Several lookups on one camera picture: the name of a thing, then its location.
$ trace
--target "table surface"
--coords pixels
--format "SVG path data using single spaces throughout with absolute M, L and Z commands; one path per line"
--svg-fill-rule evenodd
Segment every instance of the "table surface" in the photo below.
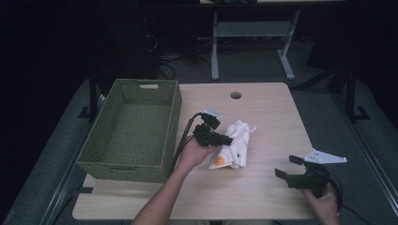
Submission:
M 249 142 L 247 167 L 209 170 L 210 157 L 190 173 L 170 219 L 305 219 L 314 218 L 301 193 L 274 174 L 278 168 L 303 174 L 289 155 L 304 157 L 313 148 L 295 102 L 284 83 L 181 84 L 182 106 L 177 143 L 189 119 L 205 109 L 224 115 L 217 131 L 237 120 L 257 130 Z M 241 99 L 232 99 L 239 92 Z M 191 132 L 201 120 L 196 119 Z M 88 175 L 79 195 L 76 219 L 134 219 L 161 184 L 98 180 Z

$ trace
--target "table leg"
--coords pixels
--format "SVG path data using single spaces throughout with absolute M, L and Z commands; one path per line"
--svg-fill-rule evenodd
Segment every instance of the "table leg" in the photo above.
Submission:
M 289 51 L 290 43 L 292 42 L 293 35 L 295 34 L 296 26 L 299 20 L 300 10 L 296 10 L 293 19 L 290 23 L 289 30 L 286 35 L 286 43 L 283 49 L 278 50 L 279 58 L 281 59 L 284 73 L 286 74 L 287 80 L 295 80 L 292 68 L 290 67 L 289 61 L 287 60 L 287 52 Z
M 213 21 L 213 52 L 211 53 L 211 80 L 217 81 L 219 76 L 219 59 L 217 58 L 217 11 Z

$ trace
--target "green woven basket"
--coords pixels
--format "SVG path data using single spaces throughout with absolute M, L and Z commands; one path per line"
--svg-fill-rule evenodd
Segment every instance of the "green woven basket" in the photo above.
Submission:
M 180 109 L 176 81 L 116 80 L 78 165 L 97 179 L 164 182 Z

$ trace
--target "white towel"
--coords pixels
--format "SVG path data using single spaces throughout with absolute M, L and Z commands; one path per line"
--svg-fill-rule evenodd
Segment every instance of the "white towel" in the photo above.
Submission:
M 210 160 L 209 169 L 230 166 L 239 169 L 246 166 L 247 149 L 250 134 L 255 130 L 247 123 L 238 120 L 234 125 L 228 127 L 225 135 L 232 138 L 231 145 L 223 145 L 219 152 L 216 152 Z

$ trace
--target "metal frame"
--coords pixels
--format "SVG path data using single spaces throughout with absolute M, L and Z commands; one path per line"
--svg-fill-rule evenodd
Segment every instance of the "metal frame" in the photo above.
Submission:
M 295 80 L 295 75 L 287 60 L 293 35 L 299 20 L 300 10 L 295 10 L 291 21 L 278 22 L 219 22 L 218 12 L 214 12 L 213 20 L 213 46 L 211 53 L 211 80 L 220 78 L 219 62 L 217 57 L 217 37 L 286 37 L 282 49 L 278 50 L 284 73 L 287 80 Z

